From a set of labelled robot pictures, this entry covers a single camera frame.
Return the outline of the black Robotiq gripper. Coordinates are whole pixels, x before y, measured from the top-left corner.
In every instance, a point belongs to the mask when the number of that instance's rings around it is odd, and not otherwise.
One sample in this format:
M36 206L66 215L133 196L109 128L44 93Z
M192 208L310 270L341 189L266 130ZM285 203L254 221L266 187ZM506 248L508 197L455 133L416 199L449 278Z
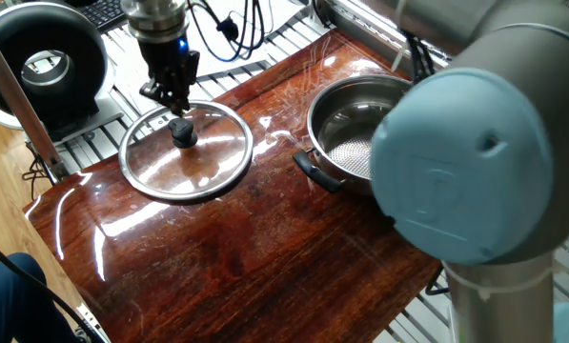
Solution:
M188 42L174 38L165 43L138 43L148 69L150 80L140 94L157 102L170 103L173 114L190 109L190 86L196 82L200 52L191 50Z

